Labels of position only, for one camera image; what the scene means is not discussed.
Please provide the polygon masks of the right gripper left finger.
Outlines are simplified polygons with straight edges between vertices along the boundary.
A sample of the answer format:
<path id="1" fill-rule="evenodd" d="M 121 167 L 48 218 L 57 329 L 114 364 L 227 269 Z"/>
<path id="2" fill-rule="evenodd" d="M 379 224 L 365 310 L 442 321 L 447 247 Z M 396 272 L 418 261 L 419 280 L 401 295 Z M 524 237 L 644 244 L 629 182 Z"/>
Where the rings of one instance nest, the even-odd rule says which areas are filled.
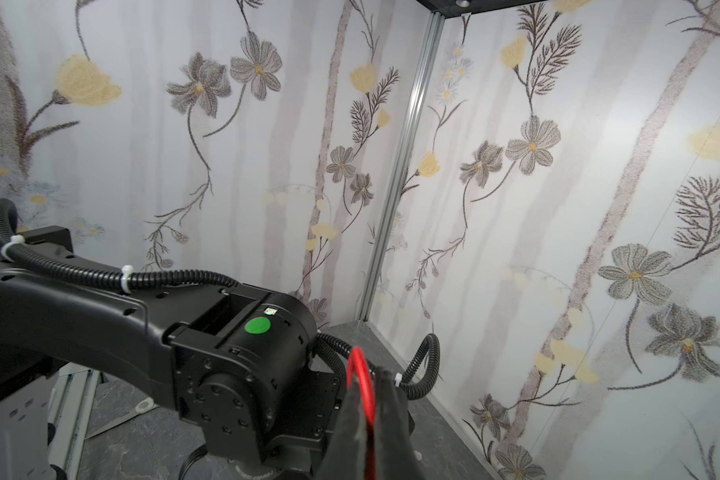
<path id="1" fill-rule="evenodd" d="M 320 480 L 366 478 L 367 421 L 360 387 L 352 382 L 339 410 L 335 431 L 317 471 Z"/>

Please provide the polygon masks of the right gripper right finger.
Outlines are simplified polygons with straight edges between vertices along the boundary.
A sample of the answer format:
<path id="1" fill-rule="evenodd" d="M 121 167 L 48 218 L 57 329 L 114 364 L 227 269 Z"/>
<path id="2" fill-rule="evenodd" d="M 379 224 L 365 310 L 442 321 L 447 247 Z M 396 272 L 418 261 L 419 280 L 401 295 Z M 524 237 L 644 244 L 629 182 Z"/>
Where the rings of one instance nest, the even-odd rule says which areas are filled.
<path id="1" fill-rule="evenodd" d="M 381 480 L 424 480 L 410 436 L 410 415 L 406 393 L 395 384 L 391 371 L 375 374 L 375 420 L 373 458 L 375 478 Z"/>

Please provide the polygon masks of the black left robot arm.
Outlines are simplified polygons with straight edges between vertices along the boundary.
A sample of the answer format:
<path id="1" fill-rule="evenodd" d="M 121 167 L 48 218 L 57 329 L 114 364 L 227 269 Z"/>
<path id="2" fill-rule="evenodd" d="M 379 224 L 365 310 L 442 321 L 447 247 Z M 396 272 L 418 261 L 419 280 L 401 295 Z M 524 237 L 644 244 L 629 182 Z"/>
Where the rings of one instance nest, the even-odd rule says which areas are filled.
<path id="1" fill-rule="evenodd" d="M 198 427 L 190 454 L 243 477 L 419 479 L 408 404 L 434 387 L 438 338 L 395 373 L 322 333 L 294 296 L 207 270 L 137 272 L 75 255 L 70 232 L 19 233 L 0 199 L 0 479 L 61 479 L 50 396 L 77 364 Z"/>

